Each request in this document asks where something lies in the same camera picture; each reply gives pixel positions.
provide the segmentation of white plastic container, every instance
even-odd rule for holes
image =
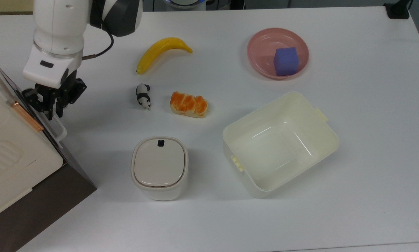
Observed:
[[[227,126],[225,149],[250,194],[262,198],[336,151],[339,139],[326,121],[291,92]]]
[[[150,199],[176,199],[186,188],[188,159],[187,150],[178,139],[144,139],[133,152],[133,182]]]

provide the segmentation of yellow banana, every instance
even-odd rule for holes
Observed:
[[[136,68],[136,72],[141,75],[144,72],[147,71],[147,69],[150,67],[152,62],[164,51],[167,51],[169,49],[183,49],[190,53],[192,53],[192,49],[189,48],[181,40],[180,38],[163,38],[162,40],[157,41],[155,44],[153,44],[141,57],[140,62],[138,62],[138,67]]]

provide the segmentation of purple cube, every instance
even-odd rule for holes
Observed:
[[[294,75],[298,70],[299,59],[296,48],[276,49],[275,59],[273,59],[277,76]]]

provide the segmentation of pink bowl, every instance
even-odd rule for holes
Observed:
[[[294,75],[277,76],[273,59],[278,48],[295,47],[299,64]],[[272,79],[283,80],[301,73],[309,60],[309,49],[304,40],[283,28],[268,28],[253,35],[247,46],[248,59],[260,74]]]

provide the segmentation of panda figurine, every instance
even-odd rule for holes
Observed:
[[[147,92],[150,90],[149,85],[141,83],[136,87],[136,99],[145,110],[150,110],[150,97]]]

